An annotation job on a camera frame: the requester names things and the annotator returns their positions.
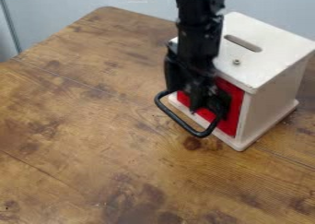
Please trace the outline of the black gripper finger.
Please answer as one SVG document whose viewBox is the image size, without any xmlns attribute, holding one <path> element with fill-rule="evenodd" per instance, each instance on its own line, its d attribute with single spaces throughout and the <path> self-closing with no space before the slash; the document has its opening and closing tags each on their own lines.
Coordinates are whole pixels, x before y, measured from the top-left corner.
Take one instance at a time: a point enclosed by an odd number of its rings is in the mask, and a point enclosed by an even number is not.
<svg viewBox="0 0 315 224">
<path fill-rule="evenodd" d="M 165 89 L 169 93 L 178 91 L 184 88 L 185 79 L 180 65 L 170 59 L 165 58 L 164 63 L 165 73 Z"/>
<path fill-rule="evenodd" d="M 200 95 L 196 93 L 192 93 L 189 95 L 189 111 L 196 112 L 200 109 L 206 109 L 209 111 L 213 110 L 213 105 L 212 105 L 212 97 L 209 95 Z"/>
</svg>

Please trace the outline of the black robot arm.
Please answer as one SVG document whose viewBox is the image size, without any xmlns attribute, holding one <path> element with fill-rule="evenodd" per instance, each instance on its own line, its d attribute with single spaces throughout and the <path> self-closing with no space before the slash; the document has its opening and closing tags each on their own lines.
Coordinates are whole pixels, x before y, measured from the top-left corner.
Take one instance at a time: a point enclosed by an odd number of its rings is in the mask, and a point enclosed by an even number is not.
<svg viewBox="0 0 315 224">
<path fill-rule="evenodd" d="M 218 54 L 224 16 L 220 10 L 225 0 L 176 0 L 178 17 L 177 48 L 166 45 L 165 90 L 156 95 L 156 105 L 170 114 L 160 102 L 168 94 L 182 91 L 189 99 L 189 111 L 208 108 L 221 113 L 225 103 L 214 85 L 213 59 Z"/>
</svg>

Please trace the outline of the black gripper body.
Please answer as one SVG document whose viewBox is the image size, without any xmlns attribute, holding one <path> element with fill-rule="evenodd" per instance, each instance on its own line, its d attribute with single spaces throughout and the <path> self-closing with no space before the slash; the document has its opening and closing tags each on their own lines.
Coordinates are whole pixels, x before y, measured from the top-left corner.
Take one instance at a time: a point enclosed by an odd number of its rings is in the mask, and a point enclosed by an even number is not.
<svg viewBox="0 0 315 224">
<path fill-rule="evenodd" d="M 192 93 L 208 95 L 214 86 L 216 75 L 212 60 L 218 54 L 222 20 L 204 23 L 181 23 L 177 26 L 177 44 L 166 45 L 165 58 L 176 62 L 185 79 L 184 88 L 188 96 Z"/>
</svg>

